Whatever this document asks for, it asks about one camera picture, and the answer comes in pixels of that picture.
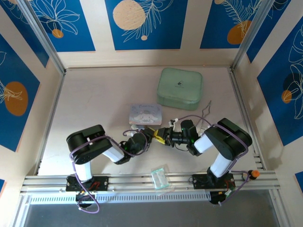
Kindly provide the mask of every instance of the beige circle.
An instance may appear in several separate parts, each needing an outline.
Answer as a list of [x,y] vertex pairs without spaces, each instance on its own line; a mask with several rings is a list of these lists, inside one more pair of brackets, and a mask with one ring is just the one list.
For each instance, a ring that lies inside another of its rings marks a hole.
[[143,41],[145,41],[145,40],[147,40],[147,36],[146,36],[146,35],[142,35],[142,36],[141,36],[141,39],[142,39]]
[[17,0],[8,0],[9,2],[11,2],[11,3],[13,3],[13,4],[15,4],[15,5],[17,5]]
[[215,2],[217,5],[220,5],[220,4],[222,4],[223,2],[225,2],[225,0],[214,0],[214,2]]
[[145,22],[143,8],[134,0],[121,1],[113,11],[114,21],[123,30],[139,28]]

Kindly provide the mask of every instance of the mint green box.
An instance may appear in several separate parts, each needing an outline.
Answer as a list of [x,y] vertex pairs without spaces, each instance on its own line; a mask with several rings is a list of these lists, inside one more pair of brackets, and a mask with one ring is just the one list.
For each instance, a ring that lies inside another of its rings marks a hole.
[[202,97],[203,77],[198,72],[165,68],[157,90],[157,102],[185,110],[195,110]]

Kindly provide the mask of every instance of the vent grille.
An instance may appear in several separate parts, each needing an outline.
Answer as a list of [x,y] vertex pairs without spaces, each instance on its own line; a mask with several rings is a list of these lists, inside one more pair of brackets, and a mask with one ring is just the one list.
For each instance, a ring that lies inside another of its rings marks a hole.
[[[124,202],[169,202],[169,201],[210,201],[210,192],[171,192],[158,196],[155,193],[108,193],[97,194],[99,203]],[[75,203],[75,195],[33,195],[30,204],[70,204]]]

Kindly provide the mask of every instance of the white tabletop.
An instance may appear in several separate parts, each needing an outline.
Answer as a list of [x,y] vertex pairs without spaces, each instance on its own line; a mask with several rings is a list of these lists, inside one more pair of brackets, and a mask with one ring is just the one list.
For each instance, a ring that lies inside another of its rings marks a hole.
[[[72,174],[66,138],[71,133],[101,124],[106,134],[117,142],[125,140],[124,130],[130,129],[131,104],[155,104],[157,85],[164,67],[100,68],[68,70],[54,115],[39,175]],[[202,114],[210,100],[212,105],[207,119],[217,123],[226,117],[244,128],[239,107],[226,68],[174,67],[200,72],[204,77],[203,96],[195,111],[163,107],[162,127],[170,119],[189,114]],[[131,158],[128,163],[116,165],[100,155],[92,161],[93,174],[145,174],[165,166],[172,173],[206,170],[215,160],[218,151],[210,148],[196,157],[189,152],[166,147],[153,140],[149,150]],[[234,170],[256,169],[253,149],[238,161]]]

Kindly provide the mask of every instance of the green container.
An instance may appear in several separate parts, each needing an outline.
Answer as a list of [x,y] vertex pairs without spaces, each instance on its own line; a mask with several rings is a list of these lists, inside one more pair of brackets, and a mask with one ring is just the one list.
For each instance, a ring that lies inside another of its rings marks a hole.
[[195,110],[202,97],[203,77],[198,72],[165,68],[157,90],[157,102],[185,110]]

